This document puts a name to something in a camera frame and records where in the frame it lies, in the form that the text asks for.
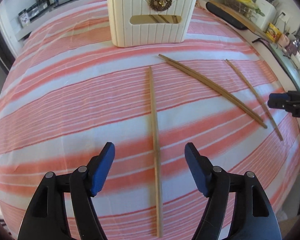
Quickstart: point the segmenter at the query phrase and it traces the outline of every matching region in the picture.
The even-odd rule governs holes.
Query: pair of chopsticks
[[[151,125],[152,125],[152,137],[154,148],[154,181],[155,181],[155,200],[156,200],[156,212],[157,212],[157,237],[163,236],[163,211],[162,211],[162,184],[161,184],[161,153],[159,144],[159,128],[157,118],[157,107],[154,94],[154,82],[152,68],[149,67],[149,79],[150,79],[150,102],[151,102]]]
[[[247,113],[249,116],[251,116],[254,120],[256,120],[262,127],[267,128],[266,124],[263,122],[263,119],[255,113],[251,108],[249,108],[247,105],[245,105],[242,101],[240,101],[238,98],[236,98],[234,95],[229,93],[224,88],[220,87],[218,84],[213,82],[212,80],[206,78],[205,76],[201,75],[197,71],[194,71],[193,69],[183,65],[182,63],[175,61],[171,58],[168,58],[164,55],[159,54],[159,57],[163,58],[168,64],[176,67],[177,69],[183,71],[184,73],[188,74],[189,76],[194,77],[201,83],[207,85],[211,89],[218,92],[220,95],[228,99],[230,102],[234,103],[236,106],[241,108],[245,113]]]
[[[170,23],[164,16],[162,15],[159,15],[166,23]],[[173,23],[176,24],[178,23],[178,19],[175,15],[172,15],[172,20],[173,20]]]
[[[277,135],[279,136],[279,139],[281,141],[283,141],[283,137],[282,134],[280,133],[280,130],[277,126],[277,124],[275,123],[271,113],[269,112],[269,109],[266,107],[266,105],[264,104],[263,100],[261,99],[261,97],[258,95],[258,93],[256,92],[256,90],[254,89],[254,87],[250,84],[250,82],[246,79],[246,77],[241,73],[241,71],[239,69],[237,69],[237,67],[235,65],[233,65],[229,60],[226,59],[227,64],[232,67],[232,69],[237,73],[237,75],[247,84],[247,86],[250,88],[250,90],[252,91],[252,93],[255,95],[256,99],[258,100],[259,104],[261,105],[262,109],[266,112],[266,114],[268,115],[268,117],[270,118],[271,124],[274,127],[274,130],[276,131]]]

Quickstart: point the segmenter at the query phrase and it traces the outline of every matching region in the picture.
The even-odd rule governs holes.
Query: blue gripper pad
[[[115,147],[111,142],[107,142],[103,147],[101,153],[96,158],[96,169],[92,174],[92,185],[90,192],[95,196],[103,188],[106,182],[109,170],[114,160]]]
[[[274,109],[284,109],[287,101],[290,101],[290,96],[287,93],[269,95],[268,107]]]
[[[203,193],[205,197],[210,197],[212,193],[211,171],[213,165],[207,157],[199,154],[193,143],[186,144],[185,158],[198,190]]]

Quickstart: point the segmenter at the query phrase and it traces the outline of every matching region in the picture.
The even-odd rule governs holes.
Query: pink and white striped fabric
[[[164,63],[159,53],[221,85],[259,113],[268,129]],[[199,8],[179,44],[115,47],[106,0],[62,13],[34,31],[0,97],[0,206],[13,236],[46,172],[72,172],[111,141],[116,157],[103,190],[93,199],[106,235],[109,240],[156,238],[149,65],[162,151],[163,239],[191,239],[207,203],[184,158],[187,142],[229,172],[254,171],[277,210],[300,170],[298,123],[285,111],[271,110],[281,142],[225,59],[265,101],[270,93],[283,92],[256,51]],[[223,237],[233,204],[231,194]],[[66,208],[72,236],[79,239],[69,195]]]

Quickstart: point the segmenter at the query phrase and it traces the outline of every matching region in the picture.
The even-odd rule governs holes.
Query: wooden board
[[[241,22],[244,26],[246,26],[250,31],[252,31],[254,34],[262,37],[263,39],[267,40],[268,42],[272,43],[272,41],[266,36],[266,33],[263,32],[257,25],[255,25],[252,21],[244,17],[239,12],[236,12],[235,10],[231,9],[230,7],[218,3],[213,0],[209,0],[210,3],[214,4],[215,6],[219,7],[226,13],[230,14],[232,17],[237,19],[239,22]]]

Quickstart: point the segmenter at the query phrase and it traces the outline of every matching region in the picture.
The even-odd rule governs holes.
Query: decorative medallion
[[[172,0],[149,0],[149,6],[152,10],[162,12],[168,10],[172,4]]]

